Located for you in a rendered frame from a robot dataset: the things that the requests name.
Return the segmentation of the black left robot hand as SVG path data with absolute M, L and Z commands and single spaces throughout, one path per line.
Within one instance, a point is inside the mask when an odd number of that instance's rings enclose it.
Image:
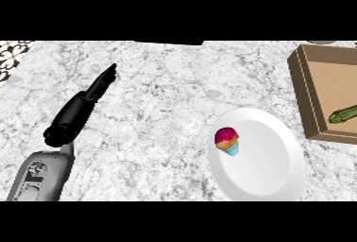
M 115 67 L 116 64 L 113 63 L 96 78 L 88 89 L 81 91 L 65 103 L 51 125 L 42 133 L 44 144 L 50 147 L 60 147 L 76 138 L 90 119 L 97 100 L 115 81 Z

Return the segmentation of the white round plate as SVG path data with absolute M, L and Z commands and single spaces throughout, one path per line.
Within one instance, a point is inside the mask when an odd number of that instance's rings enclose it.
M 234 156 L 215 145 L 215 133 L 225 127 L 239 134 Z M 290 129 L 265 111 L 237 108 L 218 118 L 208 138 L 208 161 L 217 185 L 231 200 L 298 200 L 304 155 Z

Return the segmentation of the brown cardboard box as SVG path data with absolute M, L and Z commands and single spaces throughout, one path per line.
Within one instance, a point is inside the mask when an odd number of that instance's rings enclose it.
M 287 64 L 305 138 L 357 145 L 357 116 L 333 124 L 333 111 L 357 105 L 357 48 L 302 44 Z

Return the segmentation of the green squash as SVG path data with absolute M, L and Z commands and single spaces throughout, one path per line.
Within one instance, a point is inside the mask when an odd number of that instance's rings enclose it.
M 327 121 L 333 124 L 343 123 L 348 119 L 357 116 L 357 105 L 336 110 L 329 115 Z

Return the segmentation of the black white patterned tile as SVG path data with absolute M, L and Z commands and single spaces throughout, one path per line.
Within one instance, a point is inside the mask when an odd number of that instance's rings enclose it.
M 0 41 L 0 87 L 28 53 L 34 41 Z

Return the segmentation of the black appliance edge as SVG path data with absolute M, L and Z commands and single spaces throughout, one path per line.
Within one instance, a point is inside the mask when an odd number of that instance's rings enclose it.
M 134 41 L 137 43 L 162 43 L 162 44 L 184 44 L 184 45 L 202 45 L 203 41 L 144 41 L 138 40 Z

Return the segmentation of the pink frosted cupcake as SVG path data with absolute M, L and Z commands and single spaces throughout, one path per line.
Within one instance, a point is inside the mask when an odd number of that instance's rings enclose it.
M 217 130 L 215 146 L 230 156 L 239 153 L 239 134 L 230 127 Z

